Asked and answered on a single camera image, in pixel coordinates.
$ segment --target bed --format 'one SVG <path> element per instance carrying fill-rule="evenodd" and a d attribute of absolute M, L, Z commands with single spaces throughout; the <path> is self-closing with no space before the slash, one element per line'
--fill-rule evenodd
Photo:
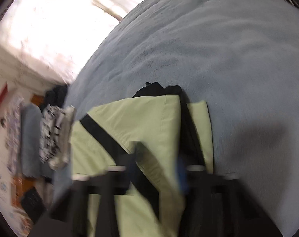
<path fill-rule="evenodd" d="M 145 0 L 92 55 L 65 106 L 132 97 L 145 82 L 206 100 L 215 171 L 236 173 L 285 237 L 299 228 L 299 10 L 283 0 Z M 71 164 L 54 176 L 54 199 Z"/>

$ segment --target black and white patterned cloth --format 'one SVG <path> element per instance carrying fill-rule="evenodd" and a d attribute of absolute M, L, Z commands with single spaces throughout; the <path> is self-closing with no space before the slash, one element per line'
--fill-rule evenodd
<path fill-rule="evenodd" d="M 43 111 L 40 123 L 39 150 L 39 156 L 43 163 L 52 159 L 60 151 L 58 140 L 64 116 L 64 111 L 58 106 L 48 105 Z"/>

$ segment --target folded clothes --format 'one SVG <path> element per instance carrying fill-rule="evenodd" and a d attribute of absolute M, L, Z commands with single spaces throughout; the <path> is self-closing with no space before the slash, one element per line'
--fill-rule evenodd
<path fill-rule="evenodd" d="M 93 107 L 72 128 L 72 179 L 103 174 L 124 165 L 124 155 L 142 142 L 128 195 L 116 199 L 121 236 L 177 236 L 185 207 L 178 157 L 213 171 L 211 123 L 206 102 L 188 107 L 180 86 L 147 83 L 133 98 Z M 94 226 L 100 198 L 90 195 Z M 95 235 L 90 227 L 90 236 Z"/>
<path fill-rule="evenodd" d="M 39 156 L 56 170 L 69 162 L 68 139 L 74 118 L 74 107 L 65 110 L 48 105 L 42 115 Z"/>

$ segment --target dark clothing pile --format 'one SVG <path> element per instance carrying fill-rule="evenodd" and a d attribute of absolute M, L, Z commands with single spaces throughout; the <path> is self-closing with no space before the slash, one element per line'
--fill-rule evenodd
<path fill-rule="evenodd" d="M 52 90 L 47 91 L 43 103 L 39 106 L 41 112 L 43 112 L 47 105 L 58 106 L 61 108 L 64 104 L 67 90 L 68 85 L 57 85 Z"/>

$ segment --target white wall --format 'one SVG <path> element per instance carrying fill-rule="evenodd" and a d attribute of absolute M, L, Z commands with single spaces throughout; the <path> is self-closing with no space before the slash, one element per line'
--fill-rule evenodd
<path fill-rule="evenodd" d="M 33 93 L 43 95 L 45 90 L 52 89 L 57 84 L 45 80 L 26 65 L 22 64 L 15 56 L 10 54 L 0 45 L 0 76 L 20 87 L 32 90 Z"/>
<path fill-rule="evenodd" d="M 0 91 L 2 90 L 6 79 L 0 77 Z M 6 103 L 8 102 L 8 98 L 10 94 L 13 93 L 15 89 L 23 95 L 26 102 L 29 102 L 32 97 L 32 91 L 22 87 L 16 87 L 15 84 L 11 81 L 7 81 L 8 83 L 8 97 L 4 100 L 3 105 L 0 108 L 0 118 L 3 114 L 3 111 L 6 107 Z M 0 126 L 0 211 L 3 214 L 5 220 L 13 229 L 13 231 L 18 235 L 21 236 L 21 216 L 19 213 L 15 211 L 13 207 L 11 207 L 11 175 L 7 169 L 7 160 L 8 160 L 8 151 L 5 148 L 5 136 L 6 132 Z"/>

